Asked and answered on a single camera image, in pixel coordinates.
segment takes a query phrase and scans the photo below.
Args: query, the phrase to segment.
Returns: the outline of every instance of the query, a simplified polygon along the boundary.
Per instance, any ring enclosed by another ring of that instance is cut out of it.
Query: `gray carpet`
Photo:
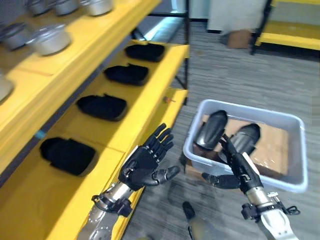
[[[246,49],[228,49],[219,42],[219,35],[206,33],[200,22],[192,23],[191,32],[189,101],[176,120],[175,146],[163,165],[179,162],[189,125],[204,99],[297,115],[306,125],[309,187],[303,194],[278,192],[285,205],[297,205],[301,210],[301,215],[289,217],[297,237],[319,239],[320,130],[316,102],[320,81],[317,59],[292,53],[288,57],[286,53],[270,51],[258,51],[251,56]],[[182,31],[174,42],[183,43]],[[153,236],[154,240],[189,239],[188,224],[181,208],[186,200],[191,202],[196,214],[216,227],[217,235],[212,239],[217,239],[220,233],[225,234],[223,239],[226,240],[266,239],[253,221],[243,219],[241,205],[247,200],[239,192],[210,187],[183,173],[166,185],[145,189],[122,239],[135,240],[146,235]]]

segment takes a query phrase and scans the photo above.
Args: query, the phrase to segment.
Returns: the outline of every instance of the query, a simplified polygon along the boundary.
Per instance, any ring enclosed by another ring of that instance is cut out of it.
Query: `metal forearm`
[[[278,195],[272,193],[272,197],[278,199]],[[256,222],[268,240],[298,240],[293,233],[287,215],[278,204],[280,200],[273,202],[263,187],[255,187],[248,190],[247,196],[252,207],[256,208]]]
[[[119,214],[112,212],[110,206],[120,200],[127,200],[132,190],[122,182],[117,182],[99,196],[95,206],[90,211],[88,220],[77,240],[110,240],[112,229],[116,224]]]
[[[268,240],[298,240],[287,215],[280,209],[263,212],[257,224]]]

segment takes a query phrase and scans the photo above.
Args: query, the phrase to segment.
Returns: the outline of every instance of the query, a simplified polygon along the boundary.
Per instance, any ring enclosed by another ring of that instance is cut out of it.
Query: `wire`
[[[299,215],[301,213],[297,206],[288,207],[286,210],[289,215]]]

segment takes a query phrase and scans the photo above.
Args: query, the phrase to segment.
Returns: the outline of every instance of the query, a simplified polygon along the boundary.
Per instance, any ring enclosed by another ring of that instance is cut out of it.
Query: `robotic arm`
[[[250,202],[242,205],[244,219],[255,220],[268,240],[298,240],[287,215],[298,215],[300,211],[296,206],[285,208],[278,193],[266,194],[259,171],[248,154],[238,153],[226,135],[223,135],[223,139],[221,144],[227,153],[227,164],[234,175],[212,176],[203,173],[203,178],[218,188],[239,187]]]
[[[129,197],[144,186],[164,184],[179,172],[178,166],[157,170],[167,151],[173,147],[170,128],[161,124],[146,142],[136,147],[122,166],[118,182],[100,195],[94,195],[94,206],[77,240],[110,240],[119,216],[132,212]]]

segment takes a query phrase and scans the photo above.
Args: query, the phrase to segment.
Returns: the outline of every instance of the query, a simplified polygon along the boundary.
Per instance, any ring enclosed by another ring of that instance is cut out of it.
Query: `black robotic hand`
[[[165,128],[166,124],[161,124],[122,166],[118,179],[133,191],[164,184],[180,172],[178,166],[157,170],[167,151],[174,146],[171,129]]]
[[[227,135],[222,136],[220,141],[223,150],[226,153],[227,164],[230,166],[233,175],[213,176],[207,173],[202,173],[202,177],[209,183],[221,189],[237,189],[246,193],[249,189],[255,187],[263,187],[261,183],[259,172],[255,171],[252,166],[253,162],[247,161],[245,157],[237,152],[235,146],[230,141]]]

